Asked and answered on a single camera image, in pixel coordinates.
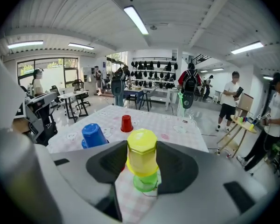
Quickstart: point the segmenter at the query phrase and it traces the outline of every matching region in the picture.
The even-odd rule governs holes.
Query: white t-shirt
[[[237,83],[234,84],[234,83],[232,83],[232,81],[230,81],[225,85],[224,90],[228,91],[228,92],[237,92],[238,88],[239,88],[239,85]],[[234,97],[232,95],[222,94],[222,104],[227,104],[232,107],[235,107],[236,101],[234,100]]]
[[[280,119],[280,94],[276,92],[269,104],[271,119]],[[280,137],[280,125],[265,126],[265,132],[274,137]]]
[[[42,85],[41,85],[41,80],[40,79],[35,79],[34,82],[33,82],[33,90],[34,90],[34,93],[33,95],[35,96],[36,95],[36,88],[40,88],[40,92],[43,93],[43,90],[42,90]]]

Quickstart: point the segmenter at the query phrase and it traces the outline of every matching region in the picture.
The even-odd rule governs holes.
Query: cap
[[[280,82],[280,73],[275,72],[273,75],[273,80],[270,82],[270,84],[276,85],[278,82]]]

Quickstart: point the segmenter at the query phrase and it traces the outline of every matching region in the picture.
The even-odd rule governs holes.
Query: tiled floor
[[[98,110],[106,107],[107,105],[112,105],[113,103],[113,98],[105,98],[98,96],[91,96],[88,97],[86,100],[91,103],[91,106],[86,105],[88,114],[97,112]],[[126,101],[125,107],[134,108],[134,102],[130,102],[129,104],[128,101]],[[169,106],[168,111],[165,111],[164,103],[153,102],[150,111],[176,116],[177,107],[177,104],[172,104]],[[194,120],[196,121],[197,126],[199,127],[203,135],[203,139],[210,153],[216,152],[216,149],[218,148],[217,142],[226,134],[223,131],[223,128],[226,126],[225,120],[221,125],[221,130],[219,132],[215,131],[220,109],[220,105],[209,101],[195,101],[190,110],[188,111],[188,113],[194,117]],[[55,119],[58,130],[61,130],[63,127],[70,126],[74,123],[72,119],[69,120],[64,114],[65,109],[63,109],[63,107],[59,108],[58,111],[55,110],[53,113],[53,117]],[[237,143],[239,143],[243,132],[244,131],[241,130],[236,136],[235,141]],[[249,153],[258,137],[258,134],[247,132],[245,139],[241,145],[241,148],[238,151],[238,155],[245,156]],[[220,156],[222,158],[226,158],[227,154],[228,151],[223,150]],[[240,163],[237,161],[236,158],[230,159],[230,162],[232,162],[234,165],[241,167]],[[273,168],[268,166],[266,163],[263,163],[263,161],[260,162],[255,168],[253,168],[251,172],[254,172],[253,178],[262,183],[268,191],[275,190],[277,187],[280,186],[280,178],[277,175],[274,175]]]

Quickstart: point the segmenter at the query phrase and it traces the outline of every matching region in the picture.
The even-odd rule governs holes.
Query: sneakers
[[[237,156],[237,160],[238,160],[243,166],[246,166],[247,161],[245,161],[243,157]]]
[[[229,132],[230,132],[230,129],[226,127],[226,128],[224,129],[224,131],[225,131],[226,133],[229,133]]]

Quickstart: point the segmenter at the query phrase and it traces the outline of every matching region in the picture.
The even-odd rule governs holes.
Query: ceiling light
[[[93,50],[94,49],[94,47],[84,46],[84,45],[75,44],[75,43],[70,43],[69,46],[70,47],[80,47],[80,48],[89,49],[89,50]]]
[[[273,80],[273,77],[263,77],[266,80]]]
[[[133,6],[128,6],[128,7],[125,7],[123,10],[132,19],[132,21],[138,27],[140,32],[143,35],[148,35],[148,31],[147,31],[146,27],[144,26],[143,21],[140,18],[139,14],[137,13],[136,9]]]
[[[43,41],[18,42],[18,43],[10,44],[7,47],[9,49],[12,49],[17,47],[32,46],[32,45],[43,45]]]
[[[232,50],[231,53],[238,54],[238,53],[241,53],[244,51],[249,51],[249,50],[253,50],[253,49],[257,49],[257,48],[261,48],[261,47],[263,47],[263,44],[261,44],[260,42],[255,42],[250,45],[244,46],[242,48]]]

